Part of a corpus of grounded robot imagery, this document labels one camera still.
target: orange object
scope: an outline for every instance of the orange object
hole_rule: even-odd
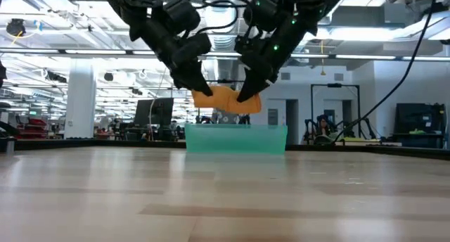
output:
[[[196,108],[218,108],[230,113],[259,113],[261,112],[261,98],[259,94],[239,103],[237,101],[239,91],[233,91],[229,87],[210,87],[212,96],[208,97],[201,91],[192,91]]]

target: teal plastic bin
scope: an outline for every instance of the teal plastic bin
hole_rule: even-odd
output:
[[[277,125],[185,126],[187,151],[192,153],[285,152],[288,128]]]

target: ceiling light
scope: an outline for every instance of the ceiling light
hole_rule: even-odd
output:
[[[328,58],[328,55],[302,53],[302,54],[293,54],[292,58]]]
[[[240,57],[240,54],[237,52],[218,52],[218,51],[211,51],[206,54],[206,56],[235,56]]]
[[[410,56],[404,56],[401,58],[403,61],[410,61]],[[450,62],[450,57],[444,56],[416,56],[416,61],[424,61],[424,62]]]
[[[155,52],[153,51],[133,51],[133,54],[135,55],[155,55]]]
[[[394,30],[372,27],[339,27],[330,34],[330,39],[362,42],[386,42],[393,37]]]
[[[382,6],[386,0],[343,0],[341,6]]]
[[[0,49],[0,53],[58,53],[56,49]]]
[[[33,103],[33,105],[36,105],[36,106],[48,106],[48,104],[40,103],[40,102]]]
[[[67,53],[79,53],[79,54],[101,54],[101,55],[124,55],[127,52],[121,50],[100,50],[100,49],[77,49],[72,50],[68,49],[65,52]]]
[[[336,55],[339,59],[394,60],[395,56]]]
[[[28,108],[7,108],[6,110],[20,112],[20,111],[28,111]]]

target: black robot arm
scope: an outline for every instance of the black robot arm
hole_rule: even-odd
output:
[[[175,86],[201,91],[211,96],[201,72],[198,56],[211,50],[205,33],[185,38],[178,35],[190,32],[200,24],[200,15],[189,0],[106,0],[123,21],[130,26],[132,41],[142,40],[170,70]],[[151,8],[151,17],[147,10]]]
[[[240,61],[247,66],[245,82],[239,102],[267,88],[278,79],[278,71],[307,32],[317,33],[317,23],[340,0],[252,0],[244,11],[249,30],[236,38],[235,50]],[[268,38],[261,35],[249,38],[256,27],[273,32]]]

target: wooden table surface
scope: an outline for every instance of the wooden table surface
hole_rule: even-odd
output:
[[[449,242],[450,163],[67,148],[0,157],[0,241]]]

